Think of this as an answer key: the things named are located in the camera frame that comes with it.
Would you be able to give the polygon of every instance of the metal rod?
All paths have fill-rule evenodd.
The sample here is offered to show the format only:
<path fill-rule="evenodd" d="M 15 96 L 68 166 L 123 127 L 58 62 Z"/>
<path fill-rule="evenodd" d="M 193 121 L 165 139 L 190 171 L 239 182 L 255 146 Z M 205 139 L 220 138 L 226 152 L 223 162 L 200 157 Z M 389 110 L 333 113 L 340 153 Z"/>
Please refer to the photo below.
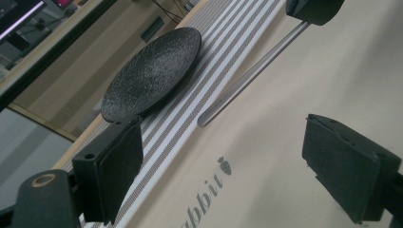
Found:
<path fill-rule="evenodd" d="M 277 45 L 252 66 L 240 79 L 209 106 L 199 117 L 198 125 L 206 126 L 214 120 L 242 91 L 249 86 L 304 30 L 311 24 L 301 22 L 288 33 Z"/>

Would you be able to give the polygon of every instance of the speckled black dish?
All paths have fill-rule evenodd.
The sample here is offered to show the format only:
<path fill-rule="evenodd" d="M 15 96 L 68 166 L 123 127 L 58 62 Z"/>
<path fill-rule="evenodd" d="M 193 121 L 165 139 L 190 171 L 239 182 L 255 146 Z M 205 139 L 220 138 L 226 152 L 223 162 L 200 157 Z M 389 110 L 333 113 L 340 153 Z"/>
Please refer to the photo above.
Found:
<path fill-rule="evenodd" d="M 101 104 L 104 119 L 130 120 L 160 102 L 186 76 L 201 42 L 196 29 L 178 28 L 140 50 L 107 89 Z"/>

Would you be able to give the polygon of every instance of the carrot logo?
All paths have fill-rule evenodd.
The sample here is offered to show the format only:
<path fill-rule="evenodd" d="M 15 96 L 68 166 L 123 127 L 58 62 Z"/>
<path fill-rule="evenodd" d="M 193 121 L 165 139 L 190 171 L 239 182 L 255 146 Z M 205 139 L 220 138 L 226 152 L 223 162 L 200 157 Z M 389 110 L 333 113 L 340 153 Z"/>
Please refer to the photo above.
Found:
<path fill-rule="evenodd" d="M 224 160 L 224 157 L 219 158 L 218 162 L 220 163 L 220 169 L 226 175 L 231 176 L 231 166 L 229 165 L 228 161 Z"/>

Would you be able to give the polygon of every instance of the oval plate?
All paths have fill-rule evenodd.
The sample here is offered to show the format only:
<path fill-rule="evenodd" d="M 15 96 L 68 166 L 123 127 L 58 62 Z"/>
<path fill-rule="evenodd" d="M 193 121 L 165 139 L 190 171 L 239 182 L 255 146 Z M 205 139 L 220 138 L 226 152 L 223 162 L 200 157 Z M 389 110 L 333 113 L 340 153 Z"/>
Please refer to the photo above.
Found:
<path fill-rule="evenodd" d="M 107 89 L 101 104 L 104 119 L 131 120 L 160 102 L 192 67 L 201 43 L 196 29 L 178 28 L 140 50 Z"/>

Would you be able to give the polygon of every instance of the gray floor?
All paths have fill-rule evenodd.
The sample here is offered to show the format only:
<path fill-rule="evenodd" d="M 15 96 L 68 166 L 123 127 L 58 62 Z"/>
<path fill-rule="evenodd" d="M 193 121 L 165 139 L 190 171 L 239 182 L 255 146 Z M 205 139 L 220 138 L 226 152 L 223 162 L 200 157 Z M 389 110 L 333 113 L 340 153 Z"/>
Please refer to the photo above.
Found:
<path fill-rule="evenodd" d="M 72 142 L 7 109 L 0 113 L 0 210 L 11 206 L 20 184 L 50 169 Z"/>

